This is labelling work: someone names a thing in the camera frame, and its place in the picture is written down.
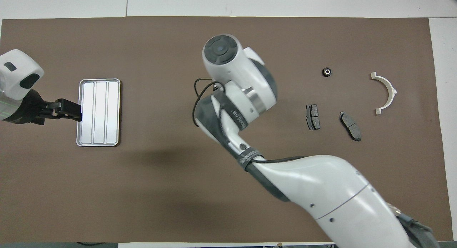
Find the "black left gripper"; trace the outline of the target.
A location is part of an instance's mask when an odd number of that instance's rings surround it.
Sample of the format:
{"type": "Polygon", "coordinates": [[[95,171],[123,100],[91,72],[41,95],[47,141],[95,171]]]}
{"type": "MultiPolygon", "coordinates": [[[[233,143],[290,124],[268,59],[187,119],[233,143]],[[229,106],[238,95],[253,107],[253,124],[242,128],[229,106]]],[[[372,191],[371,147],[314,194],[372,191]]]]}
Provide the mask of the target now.
{"type": "MultiPolygon", "coordinates": [[[[59,98],[55,101],[57,106],[54,108],[55,118],[68,118],[74,121],[82,120],[81,105],[69,100],[59,98]]],[[[46,118],[52,118],[52,111],[47,108],[48,102],[44,101],[39,93],[31,89],[18,109],[12,115],[13,124],[34,123],[44,125],[46,118]]]]}

